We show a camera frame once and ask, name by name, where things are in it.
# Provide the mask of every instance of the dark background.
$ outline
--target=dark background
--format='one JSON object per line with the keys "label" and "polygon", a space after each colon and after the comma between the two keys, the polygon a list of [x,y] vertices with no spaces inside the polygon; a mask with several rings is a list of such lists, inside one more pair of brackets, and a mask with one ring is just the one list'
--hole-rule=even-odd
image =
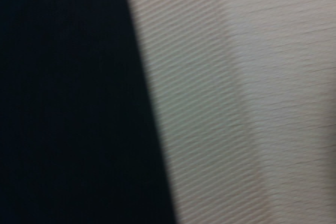
{"label": "dark background", "polygon": [[0,223],[173,223],[124,0],[0,1]]}

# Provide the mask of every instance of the light gray surface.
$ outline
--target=light gray surface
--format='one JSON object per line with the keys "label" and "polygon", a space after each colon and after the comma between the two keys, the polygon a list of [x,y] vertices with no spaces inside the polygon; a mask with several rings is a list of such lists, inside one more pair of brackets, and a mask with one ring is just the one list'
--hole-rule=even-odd
{"label": "light gray surface", "polygon": [[336,223],[336,2],[130,3],[179,222]]}

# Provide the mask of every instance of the textured fabric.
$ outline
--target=textured fabric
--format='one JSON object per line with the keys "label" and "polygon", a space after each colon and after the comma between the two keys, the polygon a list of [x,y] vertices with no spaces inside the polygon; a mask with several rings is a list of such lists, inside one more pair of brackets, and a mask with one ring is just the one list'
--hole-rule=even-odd
{"label": "textured fabric", "polygon": [[334,223],[334,1],[130,2],[179,222]]}

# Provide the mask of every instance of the woven texture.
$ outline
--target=woven texture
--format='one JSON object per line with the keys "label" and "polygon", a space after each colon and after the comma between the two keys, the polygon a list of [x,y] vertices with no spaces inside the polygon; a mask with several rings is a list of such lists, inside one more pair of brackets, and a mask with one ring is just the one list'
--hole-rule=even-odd
{"label": "woven texture", "polygon": [[130,3],[179,223],[334,223],[334,1]]}

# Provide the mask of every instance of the gray fabric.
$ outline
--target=gray fabric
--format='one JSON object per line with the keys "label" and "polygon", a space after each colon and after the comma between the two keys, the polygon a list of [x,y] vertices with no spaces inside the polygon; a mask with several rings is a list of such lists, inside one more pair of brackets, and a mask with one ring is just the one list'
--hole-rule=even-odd
{"label": "gray fabric", "polygon": [[130,3],[179,223],[334,223],[336,2]]}

